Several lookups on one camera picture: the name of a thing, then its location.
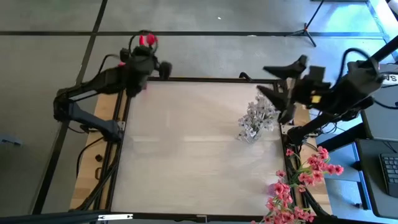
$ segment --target tripod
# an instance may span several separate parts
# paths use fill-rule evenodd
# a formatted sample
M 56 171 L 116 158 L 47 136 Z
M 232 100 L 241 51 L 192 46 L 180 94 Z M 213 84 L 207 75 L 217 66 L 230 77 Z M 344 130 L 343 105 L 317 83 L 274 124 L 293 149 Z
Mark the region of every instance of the tripod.
M 313 16 L 311 17 L 310 22 L 304 24 L 304 29 L 295 31 L 295 32 L 293 32 L 293 33 L 291 33 L 289 35 L 285 35 L 285 37 L 291 37 L 291 36 L 294 36 L 294 35 L 306 35 L 311 40 L 313 46 L 316 47 L 317 44 L 315 43 L 315 41 L 313 41 L 313 39 L 311 37 L 311 34 L 308 32 L 308 27 L 310 26 L 313 18 L 317 15 L 317 13 L 318 13 L 319 9 L 321 8 L 321 6 L 322 6 L 324 1 L 325 0 L 322 0 L 321 3 L 319 4 L 317 10 L 315 11 Z

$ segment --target black keyboard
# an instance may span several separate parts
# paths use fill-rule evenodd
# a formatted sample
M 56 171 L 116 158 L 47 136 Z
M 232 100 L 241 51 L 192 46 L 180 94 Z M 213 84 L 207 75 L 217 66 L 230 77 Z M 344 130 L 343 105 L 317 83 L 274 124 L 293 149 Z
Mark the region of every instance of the black keyboard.
M 382 153 L 380 161 L 387 193 L 390 196 L 398 197 L 398 153 Z

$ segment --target keyboard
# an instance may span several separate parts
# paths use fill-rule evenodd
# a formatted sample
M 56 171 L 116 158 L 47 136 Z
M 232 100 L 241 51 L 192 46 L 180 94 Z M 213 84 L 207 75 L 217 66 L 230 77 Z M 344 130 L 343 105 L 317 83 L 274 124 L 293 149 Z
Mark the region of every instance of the keyboard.
M 398 153 L 382 153 L 380 161 L 387 193 L 398 197 Z

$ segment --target gray floor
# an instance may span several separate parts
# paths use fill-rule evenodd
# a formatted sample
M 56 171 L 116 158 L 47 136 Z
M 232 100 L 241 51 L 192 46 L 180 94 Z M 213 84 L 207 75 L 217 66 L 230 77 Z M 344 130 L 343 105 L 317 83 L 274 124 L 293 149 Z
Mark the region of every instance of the gray floor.
M 397 22 L 386 9 L 386 3 L 371 2 L 386 32 L 391 36 L 398 34 Z M 293 31 L 302 28 L 317 4 L 309 0 L 108 1 L 99 29 Z M 0 31 L 90 31 L 101 0 L 3 0 L 0 5 Z M 379 29 L 364 3 L 327 2 L 310 31 L 379 32 Z M 52 118 L 52 100 L 59 88 L 75 84 L 88 39 L 0 36 L 0 133 L 13 134 L 24 142 L 22 147 L 0 145 L 1 217 L 25 215 L 32 208 L 58 128 Z M 93 77 L 105 54 L 118 53 L 121 47 L 127 46 L 127 40 L 128 37 L 97 37 L 85 80 Z M 285 65 L 306 54 L 310 65 L 326 66 L 326 79 L 332 82 L 344 50 L 357 47 L 372 54 L 384 45 L 382 39 L 365 37 L 317 37 L 315 41 L 317 48 L 313 48 L 306 37 L 160 37 L 158 56 L 173 63 L 175 77 L 237 77 L 245 71 L 252 77 L 271 78 L 261 70 L 262 66 Z M 349 56 L 349 60 L 359 58 Z M 392 57 L 385 62 L 393 62 Z M 115 63 L 110 60 L 107 66 Z M 93 111 L 95 99 L 81 106 Z M 68 132 L 44 212 L 68 210 L 75 185 L 76 157 L 85 138 Z M 365 215 L 364 211 L 352 207 L 333 206 L 344 202 L 352 189 L 349 184 L 333 181 L 328 180 L 328 186 L 337 186 L 328 187 L 329 191 L 335 189 L 330 191 L 333 213 L 354 219 Z

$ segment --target white table surface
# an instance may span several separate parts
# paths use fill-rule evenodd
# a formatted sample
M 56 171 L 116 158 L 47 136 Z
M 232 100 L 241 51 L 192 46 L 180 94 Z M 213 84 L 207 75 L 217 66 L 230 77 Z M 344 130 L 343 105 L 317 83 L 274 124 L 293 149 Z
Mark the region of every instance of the white table surface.
M 132 100 L 112 211 L 265 215 L 285 169 L 279 128 L 239 141 L 249 83 L 149 82 Z

